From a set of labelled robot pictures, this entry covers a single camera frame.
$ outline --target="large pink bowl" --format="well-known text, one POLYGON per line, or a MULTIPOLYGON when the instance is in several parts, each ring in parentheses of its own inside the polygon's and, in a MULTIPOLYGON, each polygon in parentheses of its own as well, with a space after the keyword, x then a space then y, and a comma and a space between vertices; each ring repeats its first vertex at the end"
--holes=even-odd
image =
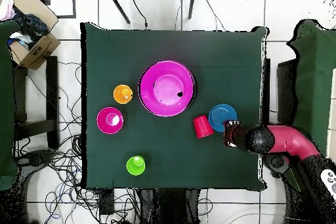
POLYGON ((194 94, 192 73, 179 62, 165 60, 151 65, 141 75, 138 95, 142 105, 157 116, 181 113, 194 94))

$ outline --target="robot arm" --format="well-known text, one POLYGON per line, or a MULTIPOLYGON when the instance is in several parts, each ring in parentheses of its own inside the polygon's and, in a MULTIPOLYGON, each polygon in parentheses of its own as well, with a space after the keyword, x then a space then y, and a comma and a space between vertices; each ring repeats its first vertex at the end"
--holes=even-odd
POLYGON ((248 127, 229 121, 225 123, 224 140, 227 146, 242 150, 288 156, 288 164, 298 164, 299 175, 321 222, 336 224, 336 174, 326 165, 314 143, 300 131, 287 125, 248 127))

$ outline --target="blue plate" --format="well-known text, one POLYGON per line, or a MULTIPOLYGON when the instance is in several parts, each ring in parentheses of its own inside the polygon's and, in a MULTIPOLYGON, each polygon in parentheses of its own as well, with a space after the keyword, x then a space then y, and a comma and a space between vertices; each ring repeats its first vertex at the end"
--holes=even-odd
POLYGON ((236 111, 227 104, 218 104, 209 113, 209 123, 218 132, 224 132, 224 122, 237 120, 236 111))

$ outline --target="cardboard box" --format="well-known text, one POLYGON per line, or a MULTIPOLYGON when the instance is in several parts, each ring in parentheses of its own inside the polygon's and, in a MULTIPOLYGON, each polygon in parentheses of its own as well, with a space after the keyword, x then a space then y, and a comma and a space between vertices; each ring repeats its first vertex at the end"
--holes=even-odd
MULTIPOLYGON (((47 25, 49 33, 58 21, 55 13, 53 13, 40 0, 14 0, 14 5, 24 14, 36 15, 47 25)), ((48 34, 41 37, 41 39, 34 45, 33 48, 31 48, 30 51, 17 41, 14 41, 10 45, 10 48, 15 53, 12 54, 15 63, 19 66, 36 70, 59 45, 60 41, 52 34, 48 34)))

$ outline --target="green tablecloth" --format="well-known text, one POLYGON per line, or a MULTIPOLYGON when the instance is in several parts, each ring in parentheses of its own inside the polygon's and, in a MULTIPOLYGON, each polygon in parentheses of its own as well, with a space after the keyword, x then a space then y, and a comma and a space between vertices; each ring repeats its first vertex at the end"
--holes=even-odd
POLYGON ((12 159, 14 141, 14 79, 12 58, 7 41, 20 29, 11 20, 0 22, 0 190, 11 187, 18 168, 12 159))
POLYGON ((266 28, 254 32, 172 32, 102 30, 82 24, 83 62, 87 63, 87 184, 89 188, 188 187, 261 190, 258 155, 224 146, 222 133, 197 139, 193 118, 217 104, 233 106, 246 124, 259 122, 261 41, 266 28), (183 113, 157 117, 141 105, 138 79, 151 64, 175 60, 195 75, 198 92, 183 113), (118 104, 114 88, 126 84, 133 99, 118 104), (96 125, 98 112, 116 107, 124 117, 115 135, 96 125), (142 175, 132 176, 126 161, 146 160, 142 175))
POLYGON ((336 31, 323 29, 315 20, 303 20, 297 24, 289 44, 299 58, 293 125, 309 135, 325 156, 331 82, 336 68, 336 31))

